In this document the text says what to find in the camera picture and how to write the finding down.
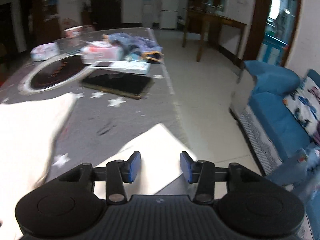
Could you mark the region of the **water dispenser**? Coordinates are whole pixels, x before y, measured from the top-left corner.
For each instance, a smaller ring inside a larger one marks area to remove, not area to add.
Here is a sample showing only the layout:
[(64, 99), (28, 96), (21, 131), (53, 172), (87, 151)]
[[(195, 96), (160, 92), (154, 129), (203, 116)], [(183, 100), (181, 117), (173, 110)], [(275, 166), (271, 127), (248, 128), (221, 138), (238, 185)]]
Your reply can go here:
[(153, 25), (153, 1), (142, 0), (142, 26), (152, 28)]

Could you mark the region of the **blue sofa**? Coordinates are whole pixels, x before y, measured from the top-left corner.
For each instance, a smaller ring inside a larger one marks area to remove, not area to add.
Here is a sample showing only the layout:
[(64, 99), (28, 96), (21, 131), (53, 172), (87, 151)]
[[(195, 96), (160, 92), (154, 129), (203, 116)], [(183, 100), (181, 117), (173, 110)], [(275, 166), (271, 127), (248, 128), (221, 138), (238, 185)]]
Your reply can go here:
[[(319, 73), (307, 71), (319, 87)], [(229, 107), (263, 174), (302, 198), (300, 239), (319, 239), (319, 145), (283, 103), (304, 77), (260, 61), (245, 61)]]

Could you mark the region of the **dark wooden side table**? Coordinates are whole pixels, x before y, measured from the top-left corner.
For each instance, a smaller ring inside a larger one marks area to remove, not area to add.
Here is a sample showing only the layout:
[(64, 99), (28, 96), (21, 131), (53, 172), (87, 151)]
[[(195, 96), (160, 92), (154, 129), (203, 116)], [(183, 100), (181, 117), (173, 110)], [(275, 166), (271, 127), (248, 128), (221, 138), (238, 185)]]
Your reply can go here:
[(232, 18), (228, 18), (226, 16), (221, 16), (218, 14), (204, 12), (194, 9), (186, 9), (186, 19), (185, 19), (185, 27), (183, 31), (183, 39), (182, 39), (182, 47), (185, 48), (187, 43), (187, 33), (189, 22), (192, 18), (201, 21), (202, 28), (200, 32), (200, 43), (199, 48), (196, 55), (196, 61), (200, 62), (203, 49), (204, 49), (204, 36), (208, 34), (208, 44), (213, 46), (216, 49), (220, 48), (219, 39), (221, 37), (222, 27), (229, 26), (240, 31), (240, 37), (238, 39), (238, 45), (236, 47), (236, 54), (231, 56), (231, 61), (234, 65), (238, 66), (241, 62), (240, 56), (240, 46), (242, 44), (244, 38), (244, 32), (247, 27), (247, 24), (242, 23), (240, 21), (234, 20)]

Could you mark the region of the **patterned cushion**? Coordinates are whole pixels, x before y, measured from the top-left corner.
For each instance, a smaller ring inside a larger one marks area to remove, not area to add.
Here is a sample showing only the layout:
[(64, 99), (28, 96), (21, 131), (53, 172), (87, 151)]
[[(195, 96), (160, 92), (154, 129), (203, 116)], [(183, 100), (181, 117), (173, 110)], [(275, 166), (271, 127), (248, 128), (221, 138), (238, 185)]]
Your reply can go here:
[(284, 105), (304, 128), (309, 137), (319, 145), (319, 87), (309, 76), (283, 98)]

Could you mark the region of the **soft tissue pack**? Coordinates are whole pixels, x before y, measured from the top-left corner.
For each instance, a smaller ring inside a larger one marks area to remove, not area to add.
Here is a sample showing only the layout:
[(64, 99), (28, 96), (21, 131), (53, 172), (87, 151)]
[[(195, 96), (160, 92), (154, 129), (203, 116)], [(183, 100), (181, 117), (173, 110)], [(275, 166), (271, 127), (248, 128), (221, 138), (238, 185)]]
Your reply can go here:
[(39, 45), (30, 52), (33, 61), (46, 61), (52, 57), (59, 55), (60, 50), (56, 42)]

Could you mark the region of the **white remote control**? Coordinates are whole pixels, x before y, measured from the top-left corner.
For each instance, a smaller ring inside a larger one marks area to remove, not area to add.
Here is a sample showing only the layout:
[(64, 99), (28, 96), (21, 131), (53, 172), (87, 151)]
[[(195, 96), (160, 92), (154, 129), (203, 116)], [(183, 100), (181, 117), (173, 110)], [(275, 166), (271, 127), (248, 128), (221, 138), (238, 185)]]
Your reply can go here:
[(150, 70), (150, 66), (150, 63), (138, 61), (98, 61), (92, 64), (90, 67), (115, 72), (146, 75)]

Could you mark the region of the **white refrigerator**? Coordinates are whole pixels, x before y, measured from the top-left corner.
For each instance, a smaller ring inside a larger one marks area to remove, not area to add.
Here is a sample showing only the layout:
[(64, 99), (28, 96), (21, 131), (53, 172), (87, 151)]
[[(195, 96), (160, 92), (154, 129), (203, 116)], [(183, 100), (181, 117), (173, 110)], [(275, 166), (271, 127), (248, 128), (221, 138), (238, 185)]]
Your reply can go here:
[(159, 20), (160, 29), (176, 29), (179, 0), (162, 0)]

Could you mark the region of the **cream white garment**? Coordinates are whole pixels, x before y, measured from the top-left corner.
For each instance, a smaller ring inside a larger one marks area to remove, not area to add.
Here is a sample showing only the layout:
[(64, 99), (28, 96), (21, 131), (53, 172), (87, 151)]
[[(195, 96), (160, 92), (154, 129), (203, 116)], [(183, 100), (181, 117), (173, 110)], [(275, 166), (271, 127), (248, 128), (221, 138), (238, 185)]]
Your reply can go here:
[[(1, 104), (1, 239), (19, 239), (22, 233), (15, 218), (17, 202), (49, 179), (53, 166), (62, 167), (68, 154), (54, 155), (55, 142), (63, 131), (79, 96), (66, 93), (35, 101)], [(110, 101), (118, 106), (117, 96)], [(163, 124), (156, 124), (125, 144), (108, 161), (142, 154), (142, 173), (130, 194), (155, 194), (181, 175), (180, 153), (188, 149)]]

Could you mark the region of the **pink white tissue box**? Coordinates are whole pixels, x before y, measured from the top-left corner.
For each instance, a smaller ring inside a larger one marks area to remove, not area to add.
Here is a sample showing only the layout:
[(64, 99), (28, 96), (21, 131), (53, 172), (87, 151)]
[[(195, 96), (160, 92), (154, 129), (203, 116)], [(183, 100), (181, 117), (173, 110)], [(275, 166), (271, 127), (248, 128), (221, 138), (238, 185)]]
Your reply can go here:
[(98, 61), (114, 62), (122, 59), (124, 52), (121, 46), (113, 46), (109, 42), (85, 42), (81, 48), (81, 61), (84, 64), (94, 64)]

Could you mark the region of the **round black induction cooktop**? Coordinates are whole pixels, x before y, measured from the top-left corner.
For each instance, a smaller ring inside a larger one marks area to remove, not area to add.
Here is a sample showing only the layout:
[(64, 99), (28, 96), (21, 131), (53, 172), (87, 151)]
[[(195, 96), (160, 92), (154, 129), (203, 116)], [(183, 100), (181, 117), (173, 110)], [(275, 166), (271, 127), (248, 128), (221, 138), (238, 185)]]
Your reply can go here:
[(20, 82), (19, 89), (26, 93), (40, 93), (64, 86), (90, 72), (79, 54), (60, 55), (35, 67)]

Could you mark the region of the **blue crumpled clothing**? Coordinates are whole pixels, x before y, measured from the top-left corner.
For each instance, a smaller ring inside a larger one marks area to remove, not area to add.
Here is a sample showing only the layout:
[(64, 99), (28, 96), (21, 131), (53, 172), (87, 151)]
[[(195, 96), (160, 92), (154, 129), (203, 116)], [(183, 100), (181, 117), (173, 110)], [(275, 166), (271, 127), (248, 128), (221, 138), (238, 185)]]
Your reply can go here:
[(104, 34), (103, 41), (123, 48), (125, 54), (135, 55), (146, 61), (161, 62), (162, 47), (154, 40), (127, 33)]

